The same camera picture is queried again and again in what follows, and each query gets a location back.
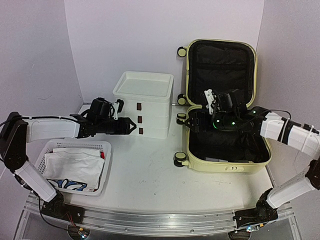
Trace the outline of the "white three-drawer storage cabinet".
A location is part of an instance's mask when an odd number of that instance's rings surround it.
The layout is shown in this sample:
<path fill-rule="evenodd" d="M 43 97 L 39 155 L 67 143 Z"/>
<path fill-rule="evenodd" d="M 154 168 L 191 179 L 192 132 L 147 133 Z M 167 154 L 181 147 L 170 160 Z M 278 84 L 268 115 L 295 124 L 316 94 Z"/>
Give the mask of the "white three-drawer storage cabinet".
<path fill-rule="evenodd" d="M 126 71 L 112 93 L 124 101 L 120 117 L 135 124 L 132 136 L 166 139 L 168 137 L 174 76 L 168 73 Z"/>

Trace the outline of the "red printed t-shirt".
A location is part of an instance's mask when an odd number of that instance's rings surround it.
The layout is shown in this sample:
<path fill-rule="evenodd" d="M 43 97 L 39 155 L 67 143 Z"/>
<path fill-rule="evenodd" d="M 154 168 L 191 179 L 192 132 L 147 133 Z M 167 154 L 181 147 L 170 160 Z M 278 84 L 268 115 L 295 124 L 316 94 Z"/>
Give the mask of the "red printed t-shirt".
<path fill-rule="evenodd" d="M 105 159 L 105 154 L 104 154 L 103 151 L 100 152 L 100 157 L 101 157 L 102 159 Z"/>

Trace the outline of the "pale yellow hard-shell suitcase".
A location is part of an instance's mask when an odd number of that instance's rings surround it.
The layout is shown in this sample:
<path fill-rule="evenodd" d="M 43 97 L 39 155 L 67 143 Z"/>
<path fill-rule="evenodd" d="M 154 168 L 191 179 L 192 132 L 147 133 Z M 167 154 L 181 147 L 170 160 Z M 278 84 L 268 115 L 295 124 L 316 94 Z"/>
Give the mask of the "pale yellow hard-shell suitcase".
<path fill-rule="evenodd" d="M 186 91 L 177 97 L 179 105 L 188 105 L 176 122 L 186 129 L 186 150 L 174 154 L 177 167 L 207 173 L 255 173 L 272 158 L 269 142 L 247 131 L 211 130 L 193 132 L 185 124 L 190 112 L 207 105 L 204 91 L 228 93 L 240 90 L 249 110 L 257 92 L 258 60 L 247 43 L 217 39 L 197 39 L 177 49 L 186 59 Z"/>

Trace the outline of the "white perforated plastic basket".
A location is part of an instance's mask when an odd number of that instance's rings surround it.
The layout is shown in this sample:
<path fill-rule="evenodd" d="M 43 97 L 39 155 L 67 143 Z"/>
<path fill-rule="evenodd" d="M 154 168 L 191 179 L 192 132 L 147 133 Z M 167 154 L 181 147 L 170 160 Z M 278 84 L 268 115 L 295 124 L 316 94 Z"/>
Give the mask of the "white perforated plastic basket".
<path fill-rule="evenodd" d="M 53 139 L 46 143 L 35 166 L 61 192 L 99 196 L 108 182 L 111 150 L 107 141 Z"/>

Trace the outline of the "white blue-print t-shirt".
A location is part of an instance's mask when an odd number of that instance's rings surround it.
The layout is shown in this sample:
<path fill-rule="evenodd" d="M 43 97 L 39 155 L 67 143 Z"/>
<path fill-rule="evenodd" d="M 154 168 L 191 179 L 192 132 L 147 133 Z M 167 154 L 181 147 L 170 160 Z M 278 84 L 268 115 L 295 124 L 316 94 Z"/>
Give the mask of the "white blue-print t-shirt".
<path fill-rule="evenodd" d="M 99 188 L 105 160 L 98 149 L 55 148 L 44 155 L 43 177 L 56 188 L 94 192 Z"/>

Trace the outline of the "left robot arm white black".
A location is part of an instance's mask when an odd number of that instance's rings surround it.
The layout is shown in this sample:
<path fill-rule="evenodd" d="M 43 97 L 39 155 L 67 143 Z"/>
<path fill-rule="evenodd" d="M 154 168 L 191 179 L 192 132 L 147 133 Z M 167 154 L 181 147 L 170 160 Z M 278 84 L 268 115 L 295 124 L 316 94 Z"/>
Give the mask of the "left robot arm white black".
<path fill-rule="evenodd" d="M 123 100 L 111 103 L 98 97 L 89 109 L 69 117 L 23 116 L 16 111 L 11 112 L 0 125 L 0 160 L 48 203 L 47 209 L 55 218 L 61 219 L 67 214 L 67 207 L 57 199 L 60 192 L 30 163 L 27 144 L 38 140 L 83 139 L 96 134 L 129 135 L 137 125 L 129 117 L 118 116 L 123 106 Z"/>

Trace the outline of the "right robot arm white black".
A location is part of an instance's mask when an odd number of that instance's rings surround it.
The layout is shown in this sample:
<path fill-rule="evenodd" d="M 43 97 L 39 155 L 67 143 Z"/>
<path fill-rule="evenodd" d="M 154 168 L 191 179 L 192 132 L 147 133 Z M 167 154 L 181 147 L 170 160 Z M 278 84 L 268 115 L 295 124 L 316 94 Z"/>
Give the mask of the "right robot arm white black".
<path fill-rule="evenodd" d="M 320 132 L 314 126 L 300 124 L 269 110 L 256 106 L 248 109 L 239 89 L 217 93 L 204 91 L 207 105 L 189 114 L 185 125 L 195 133 L 218 130 L 246 131 L 265 139 L 276 140 L 312 157 L 302 172 L 270 190 L 264 202 L 252 209 L 252 218 L 262 222 L 272 209 L 277 209 L 307 192 L 320 188 Z"/>

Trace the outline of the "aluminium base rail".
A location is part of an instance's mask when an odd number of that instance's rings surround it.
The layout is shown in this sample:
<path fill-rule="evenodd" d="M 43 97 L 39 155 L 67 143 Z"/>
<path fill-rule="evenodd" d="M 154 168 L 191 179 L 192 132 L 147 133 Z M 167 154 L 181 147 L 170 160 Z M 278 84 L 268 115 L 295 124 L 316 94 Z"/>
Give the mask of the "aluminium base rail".
<path fill-rule="evenodd" d="M 79 227 L 114 234 L 148 237 L 207 236 L 245 230 L 256 232 L 276 224 L 287 224 L 290 232 L 298 231 L 290 203 L 277 211 L 278 217 L 258 224 L 241 225 L 246 220 L 234 210 L 200 212 L 138 212 L 85 206 L 73 221 Z"/>

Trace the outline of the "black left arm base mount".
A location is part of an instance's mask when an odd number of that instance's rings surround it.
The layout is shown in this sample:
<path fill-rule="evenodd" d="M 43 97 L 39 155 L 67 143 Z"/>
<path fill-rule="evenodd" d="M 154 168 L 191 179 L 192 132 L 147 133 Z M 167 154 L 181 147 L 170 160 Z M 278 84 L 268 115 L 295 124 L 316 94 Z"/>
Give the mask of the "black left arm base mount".
<path fill-rule="evenodd" d="M 80 206 L 64 203 L 63 194 L 56 190 L 56 196 L 52 200 L 43 202 L 40 213 L 55 219 L 81 224 L 84 219 L 85 209 Z"/>

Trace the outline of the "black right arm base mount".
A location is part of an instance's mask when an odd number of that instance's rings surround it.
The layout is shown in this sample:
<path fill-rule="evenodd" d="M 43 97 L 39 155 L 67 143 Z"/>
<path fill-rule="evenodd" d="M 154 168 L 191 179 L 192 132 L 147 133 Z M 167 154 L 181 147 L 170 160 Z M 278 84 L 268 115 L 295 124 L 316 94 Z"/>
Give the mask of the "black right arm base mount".
<path fill-rule="evenodd" d="M 247 227 L 256 224 L 265 224 L 278 219 L 277 208 L 272 208 L 267 203 L 268 194 L 272 188 L 266 190 L 257 201 L 254 208 L 237 210 L 234 213 L 233 220 L 236 221 L 236 227 Z"/>

